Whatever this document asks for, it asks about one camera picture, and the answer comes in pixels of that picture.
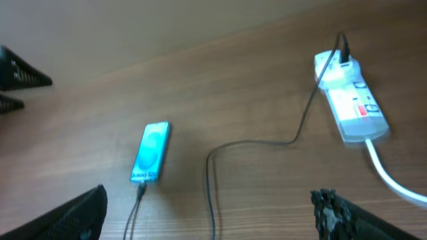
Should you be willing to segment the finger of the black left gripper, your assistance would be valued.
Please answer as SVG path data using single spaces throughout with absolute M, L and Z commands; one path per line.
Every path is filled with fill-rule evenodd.
M 52 79 L 1 46 L 1 90 L 14 91 L 52 85 Z
M 1 101 L 1 113 L 16 111 L 19 109 L 23 109 L 25 107 L 24 103 L 21 100 L 14 99 L 4 95 L 0 95 L 0 101 Z

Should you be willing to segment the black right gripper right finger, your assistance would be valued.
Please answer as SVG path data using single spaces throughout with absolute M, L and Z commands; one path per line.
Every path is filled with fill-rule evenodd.
M 310 193 L 320 240 L 418 240 L 337 195 L 333 189 Z

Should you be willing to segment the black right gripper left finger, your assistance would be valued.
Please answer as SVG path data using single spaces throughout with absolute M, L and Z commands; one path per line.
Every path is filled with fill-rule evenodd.
M 107 213 L 98 185 L 46 214 L 1 235 L 1 240 L 98 240 Z

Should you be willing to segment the blue Galaxy S25 smartphone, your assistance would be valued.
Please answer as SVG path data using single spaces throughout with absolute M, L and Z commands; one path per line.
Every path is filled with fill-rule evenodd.
M 169 141 L 170 124 L 167 121 L 146 125 L 129 180 L 134 183 L 156 182 Z

